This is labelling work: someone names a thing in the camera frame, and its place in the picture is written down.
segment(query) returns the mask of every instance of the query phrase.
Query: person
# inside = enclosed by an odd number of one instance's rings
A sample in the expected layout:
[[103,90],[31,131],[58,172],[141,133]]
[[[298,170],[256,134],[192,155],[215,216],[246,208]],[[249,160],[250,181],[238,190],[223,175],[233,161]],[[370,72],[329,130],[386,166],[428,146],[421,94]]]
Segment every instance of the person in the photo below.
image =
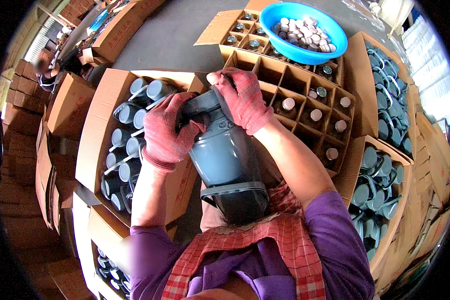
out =
[[80,76],[82,63],[78,59],[78,49],[72,50],[64,59],[57,60],[55,66],[49,69],[50,58],[39,55],[33,63],[33,69],[38,76],[38,84],[43,90],[53,93],[61,78],[61,71],[68,71]]
[[184,248],[172,242],[165,232],[165,182],[205,128],[190,121],[176,134],[177,112],[194,94],[169,96],[143,120],[146,147],[130,228],[131,299],[372,299],[365,247],[318,157],[273,117],[254,73],[226,68],[207,80],[233,122],[271,156],[269,168],[279,171],[281,182],[268,189],[272,214],[230,226],[202,201],[202,233]]

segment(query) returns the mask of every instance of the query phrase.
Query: worker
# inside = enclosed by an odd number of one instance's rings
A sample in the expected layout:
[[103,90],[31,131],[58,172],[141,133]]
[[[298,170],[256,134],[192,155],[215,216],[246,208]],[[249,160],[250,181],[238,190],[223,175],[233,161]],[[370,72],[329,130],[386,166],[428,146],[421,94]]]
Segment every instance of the worker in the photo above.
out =
[[205,128],[190,121],[176,134],[177,111],[194,94],[169,96],[143,120],[146,147],[130,228],[131,298],[372,299],[365,247],[318,157],[273,117],[254,73],[226,68],[207,80],[223,95],[228,107],[222,108],[234,123],[268,151],[269,168],[280,171],[281,182],[268,189],[272,214],[231,226],[202,201],[203,232],[185,248],[172,242],[165,232],[165,183]]
[[33,62],[33,70],[38,76],[38,85],[43,90],[53,93],[55,87],[60,82],[63,71],[72,72],[81,76],[82,63],[78,59],[78,53],[78,49],[72,50],[64,59],[58,59],[53,68],[49,68],[50,57],[39,55],[36,61]]

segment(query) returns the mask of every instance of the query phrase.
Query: hand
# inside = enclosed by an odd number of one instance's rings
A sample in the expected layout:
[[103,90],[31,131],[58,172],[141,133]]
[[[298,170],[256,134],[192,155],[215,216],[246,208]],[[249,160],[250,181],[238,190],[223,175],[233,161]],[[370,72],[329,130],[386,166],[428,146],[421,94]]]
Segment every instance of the hand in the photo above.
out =
[[143,118],[147,145],[142,149],[142,156],[158,170],[173,172],[175,165],[189,153],[198,132],[205,132],[203,124],[192,120],[178,134],[175,131],[180,107],[193,97],[193,93],[170,95]]
[[[233,81],[236,89],[224,75]],[[254,73],[237,68],[226,68],[208,74],[207,80],[216,86],[225,99],[233,118],[231,121],[242,126],[247,135],[255,134],[273,116],[274,110],[266,106]]]

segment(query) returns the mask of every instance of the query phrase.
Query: sleeve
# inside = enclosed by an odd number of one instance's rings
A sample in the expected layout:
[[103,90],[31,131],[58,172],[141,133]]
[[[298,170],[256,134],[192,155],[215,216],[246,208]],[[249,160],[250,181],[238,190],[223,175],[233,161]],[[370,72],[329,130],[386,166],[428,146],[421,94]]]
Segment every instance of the sleeve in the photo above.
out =
[[372,299],[375,284],[367,253],[342,197],[317,196],[304,213],[305,226],[322,265],[328,299]]
[[163,229],[132,226],[131,299],[161,299],[168,277],[184,248],[174,244]]

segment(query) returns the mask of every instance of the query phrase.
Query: purple shirt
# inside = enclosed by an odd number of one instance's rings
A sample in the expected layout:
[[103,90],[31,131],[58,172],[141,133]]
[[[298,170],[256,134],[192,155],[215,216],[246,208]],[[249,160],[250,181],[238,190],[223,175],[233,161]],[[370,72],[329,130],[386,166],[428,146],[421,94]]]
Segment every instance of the purple shirt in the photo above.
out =
[[[335,191],[317,196],[304,213],[305,227],[322,266],[327,299],[372,299],[375,284],[363,242],[342,197]],[[175,261],[186,247],[174,244],[157,227],[133,226],[138,235],[136,264],[140,276],[131,278],[131,298],[159,300]],[[274,239],[234,251],[205,255],[188,285],[188,297],[215,289],[233,272],[245,280],[260,300],[295,299],[295,281],[283,262]]]

